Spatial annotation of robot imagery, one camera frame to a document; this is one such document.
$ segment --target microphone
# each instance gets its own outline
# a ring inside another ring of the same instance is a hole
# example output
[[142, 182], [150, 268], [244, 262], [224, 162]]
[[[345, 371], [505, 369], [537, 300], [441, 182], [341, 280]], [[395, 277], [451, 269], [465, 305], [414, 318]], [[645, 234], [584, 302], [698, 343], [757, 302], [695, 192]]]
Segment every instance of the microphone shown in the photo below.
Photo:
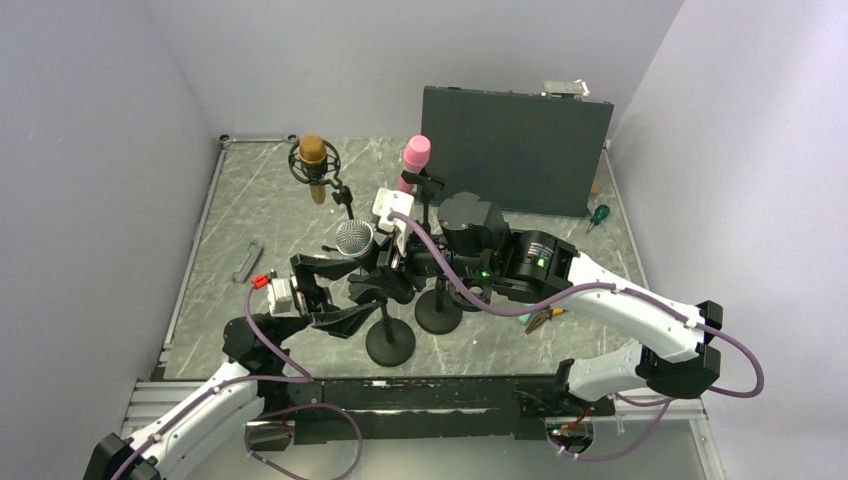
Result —
[[348, 220], [336, 230], [339, 253], [356, 259], [366, 271], [377, 268], [380, 250], [374, 248], [374, 229], [362, 220]]
[[305, 135], [300, 140], [297, 155], [303, 163], [306, 178], [309, 180], [312, 201], [321, 205], [327, 198], [326, 187], [319, 184], [327, 173], [327, 147], [324, 145], [324, 140], [313, 133]]
[[[430, 139], [424, 135], [416, 135], [409, 139], [409, 143], [403, 149], [403, 169], [410, 173], [418, 173], [429, 161]], [[399, 178], [395, 190], [412, 194], [413, 187], [414, 185], [410, 185], [403, 178]]]

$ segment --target pink microphone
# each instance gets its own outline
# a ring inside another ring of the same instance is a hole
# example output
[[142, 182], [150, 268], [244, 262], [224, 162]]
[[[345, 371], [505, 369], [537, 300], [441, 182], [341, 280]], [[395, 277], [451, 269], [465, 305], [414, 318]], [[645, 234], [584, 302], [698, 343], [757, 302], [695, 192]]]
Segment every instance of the pink microphone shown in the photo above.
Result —
[[[430, 161], [430, 139], [424, 135], [412, 137], [403, 149], [403, 169], [407, 172], [418, 173], [428, 161]], [[411, 194], [414, 187], [406, 183], [403, 178], [399, 178], [395, 190]]]

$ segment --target pliers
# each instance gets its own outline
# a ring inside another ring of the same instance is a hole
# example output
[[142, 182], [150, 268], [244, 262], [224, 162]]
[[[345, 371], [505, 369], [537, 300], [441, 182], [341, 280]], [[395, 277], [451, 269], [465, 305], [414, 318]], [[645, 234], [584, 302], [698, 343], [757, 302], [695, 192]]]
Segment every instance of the pliers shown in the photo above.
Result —
[[530, 332], [541, 327], [551, 318], [557, 315], [562, 315], [563, 313], [565, 313], [565, 309], [562, 308], [546, 308], [544, 310], [539, 310], [536, 315], [533, 315], [530, 321], [527, 322], [527, 327], [524, 328], [524, 333], [529, 335]]

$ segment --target red connector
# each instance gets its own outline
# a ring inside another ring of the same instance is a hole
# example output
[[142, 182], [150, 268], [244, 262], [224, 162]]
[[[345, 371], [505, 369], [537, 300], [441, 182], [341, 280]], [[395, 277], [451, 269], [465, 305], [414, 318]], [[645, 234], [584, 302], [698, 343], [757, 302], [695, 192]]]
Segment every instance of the red connector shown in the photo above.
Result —
[[265, 285], [268, 285], [268, 282], [270, 281], [271, 279], [268, 278], [268, 275], [265, 275], [264, 273], [262, 275], [257, 275], [253, 277], [253, 280], [251, 280], [251, 282], [253, 282], [253, 288], [257, 290], [264, 287]]

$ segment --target floor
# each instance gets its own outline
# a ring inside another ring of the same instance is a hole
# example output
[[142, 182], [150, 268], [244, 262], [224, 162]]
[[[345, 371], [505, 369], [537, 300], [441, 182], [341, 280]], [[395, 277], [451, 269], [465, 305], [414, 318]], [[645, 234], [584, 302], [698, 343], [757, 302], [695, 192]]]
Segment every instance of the floor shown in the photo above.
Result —
[[[341, 177], [353, 190], [356, 217], [369, 218], [377, 189], [393, 187], [398, 178], [400, 154], [407, 139], [328, 140], [340, 153]], [[290, 147], [287, 142], [234, 143], [227, 152], [184, 292], [165, 378], [205, 379], [220, 366], [224, 359], [223, 327], [243, 315], [247, 290], [231, 276], [244, 262], [251, 241], [264, 247], [254, 273], [276, 269], [281, 274], [287, 270], [291, 255], [321, 254], [321, 245], [333, 244], [337, 226], [346, 219], [344, 208], [332, 202], [329, 192], [323, 205], [312, 203], [309, 189], [289, 172], [286, 157]], [[602, 191], [590, 197], [587, 207], [594, 210], [605, 203], [611, 213], [589, 233], [587, 218], [507, 212], [506, 220], [514, 229], [544, 230], [563, 238], [610, 271], [642, 285], [633, 242], [603, 156], [597, 180]], [[344, 280], [332, 282], [330, 287], [336, 304], [352, 305]], [[265, 300], [255, 297], [252, 310], [267, 310]], [[493, 303], [510, 302], [496, 297]], [[454, 332], [437, 337], [416, 324], [414, 302], [405, 306], [392, 303], [389, 308], [412, 326], [417, 338], [413, 357], [400, 367], [380, 367], [368, 358], [364, 338], [370, 324], [348, 340], [306, 330], [284, 347], [316, 376], [482, 375], [552, 373], [563, 359], [595, 357], [629, 341], [613, 329], [574, 313], [555, 318], [531, 335], [524, 334], [517, 319], [465, 314]], [[378, 316], [369, 321], [377, 321]]]

